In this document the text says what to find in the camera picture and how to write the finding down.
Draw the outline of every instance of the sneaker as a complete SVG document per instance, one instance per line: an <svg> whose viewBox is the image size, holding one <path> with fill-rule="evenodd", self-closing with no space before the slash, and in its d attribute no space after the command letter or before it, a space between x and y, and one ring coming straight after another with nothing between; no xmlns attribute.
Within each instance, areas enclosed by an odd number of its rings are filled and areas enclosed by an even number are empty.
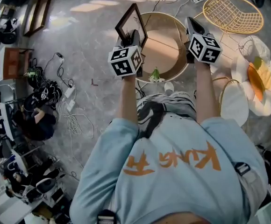
<svg viewBox="0 0 271 224"><path fill-rule="evenodd" d="M174 85L171 81L164 84L164 93L166 96L170 96L174 92Z"/></svg>

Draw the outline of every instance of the picture frame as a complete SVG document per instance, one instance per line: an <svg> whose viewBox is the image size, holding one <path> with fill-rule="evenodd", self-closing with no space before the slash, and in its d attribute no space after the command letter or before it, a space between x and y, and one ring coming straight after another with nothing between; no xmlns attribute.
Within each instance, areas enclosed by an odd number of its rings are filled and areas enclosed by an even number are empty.
<svg viewBox="0 0 271 224"><path fill-rule="evenodd" d="M115 27L123 44L128 44L128 32L134 29L139 31L141 48L143 48L148 39L148 35L136 3L130 6Z"/></svg>

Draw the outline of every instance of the gold wire chair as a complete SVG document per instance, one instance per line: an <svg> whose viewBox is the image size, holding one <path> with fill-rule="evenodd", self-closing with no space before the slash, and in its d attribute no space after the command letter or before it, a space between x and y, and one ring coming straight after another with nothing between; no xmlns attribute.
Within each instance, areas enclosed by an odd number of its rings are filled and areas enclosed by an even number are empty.
<svg viewBox="0 0 271 224"><path fill-rule="evenodd" d="M264 19L259 9L247 0L232 1L241 2L245 10L246 8L251 9L250 6L252 6L255 12L242 12L231 0L207 0L203 5L202 13L210 23L226 33L252 34L261 30L264 25Z"/></svg>

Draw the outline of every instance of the wooden picture frame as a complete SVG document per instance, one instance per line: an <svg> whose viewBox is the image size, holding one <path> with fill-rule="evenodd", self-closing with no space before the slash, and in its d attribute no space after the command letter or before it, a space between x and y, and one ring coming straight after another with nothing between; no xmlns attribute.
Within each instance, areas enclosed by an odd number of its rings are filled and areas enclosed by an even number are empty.
<svg viewBox="0 0 271 224"><path fill-rule="evenodd" d="M117 31L119 37L121 38L122 43L127 44L128 43L128 35L124 32L123 27L126 24L126 22L128 21L128 19L131 17L133 12L136 12L136 15L138 16L138 21L140 22L140 25L141 25L142 30L139 31L139 33L141 34L141 32L142 32L143 33L142 35L144 36L143 40L141 40L141 48L143 48L147 39L148 39L148 35L147 35L147 31L145 29L145 25L142 20L139 8L137 7L136 3L133 3L130 6L130 8L126 11L126 13L122 16L122 18L120 19L120 21L116 25L115 30Z"/></svg>

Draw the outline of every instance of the gray tiled floor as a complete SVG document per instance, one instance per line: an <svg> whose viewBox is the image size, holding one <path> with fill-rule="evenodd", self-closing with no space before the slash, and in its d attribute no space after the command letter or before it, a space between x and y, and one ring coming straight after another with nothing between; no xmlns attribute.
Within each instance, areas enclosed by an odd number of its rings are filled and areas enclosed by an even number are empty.
<svg viewBox="0 0 271 224"><path fill-rule="evenodd" d="M89 122L78 117L78 122L83 130L81 135L72 136L72 150L76 158L85 164L99 135L112 120L117 107L120 90L120 79L114 79L107 64L107 55L112 50L116 40L114 27L125 13L130 4L135 1L140 12L152 11L158 0L52 0L49 10L50 19L45 29L37 32L29 40L29 46L35 49L34 56L38 65L44 67L55 52L63 54L64 78L72 78L77 87L76 113L85 114L94 125L94 138ZM178 7L186 0L165 4L161 1L156 11L174 15ZM188 3L183 6L177 18L184 22L186 16L195 16L202 11L203 2L197 5ZM271 49L271 2L265 1L260 9L264 15L263 29L257 33ZM207 25L214 35L220 39L221 31L207 23L203 16L199 21ZM232 59L236 41L244 35L224 35L222 42L224 56L221 63L228 73L228 66ZM57 77L59 60L54 59L47 68L46 77L60 81ZM91 79L98 86L91 85ZM186 71L173 81L175 89L192 93L196 86L195 69L188 66ZM147 94L160 92L162 84L145 86ZM271 116L256 117L250 112L249 123L244 127L247 134L255 143L266 143L271 146ZM45 150L61 159L67 172L75 171L78 176L82 171L80 165L71 155L71 138L68 131L67 119L61 118L56 132L46 142ZM69 194L74 194L77 182L70 177L65 178Z"/></svg>

